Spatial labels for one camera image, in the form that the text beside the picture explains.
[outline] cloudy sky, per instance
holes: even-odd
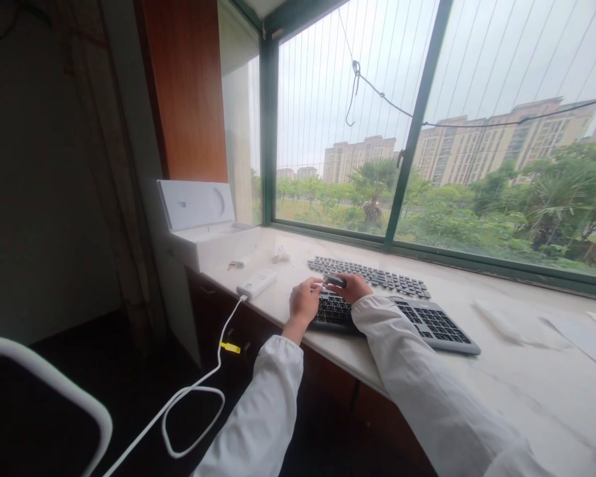
[[[395,137],[396,149],[405,144],[410,119],[363,82],[349,114],[354,124],[345,123],[349,49],[362,73],[412,113],[437,6],[351,0],[281,45],[279,168],[313,165],[322,173],[324,150],[334,142],[380,134]],[[257,76],[253,62],[250,71]],[[454,1],[426,121],[488,117],[555,96],[596,99],[596,0]]]

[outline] window frame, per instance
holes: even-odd
[[[385,236],[380,237],[367,233],[288,221],[276,217],[275,169],[277,160],[279,46],[283,40],[299,34],[302,30],[310,27],[346,2],[347,0],[287,0],[263,20],[260,48],[260,144],[263,226],[596,298],[596,276],[395,240],[395,230],[401,215],[404,194],[413,166],[413,158],[418,146],[424,114],[453,0],[439,1]]]

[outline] white box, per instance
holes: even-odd
[[[234,220],[230,185],[218,182],[157,181],[168,220],[172,252],[196,272],[252,254],[260,228]]]

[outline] marble countertop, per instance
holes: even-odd
[[[289,262],[271,262],[279,245],[290,255]],[[596,313],[596,300],[270,228],[262,229],[261,247],[247,267],[222,267],[204,275],[236,295],[237,285],[257,269],[276,271],[276,283],[246,305],[282,327],[289,318],[291,288],[315,275],[307,267],[315,256],[424,280],[432,300],[481,348],[476,357],[439,352],[452,371],[485,405],[527,436],[539,462],[553,474],[596,475],[596,362],[575,347],[557,350],[510,343],[473,306],[480,300],[511,310],[523,323],[540,327],[546,339],[566,343],[538,317],[592,324],[587,312]],[[381,288],[374,292],[396,294]],[[303,342],[388,397],[364,339],[308,331]]]

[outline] white shirt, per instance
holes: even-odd
[[[445,367],[390,300],[365,296],[353,304],[352,317],[437,475],[550,475],[527,439]],[[252,382],[193,475],[277,476],[293,434],[302,375],[303,351],[283,337],[270,338]]]

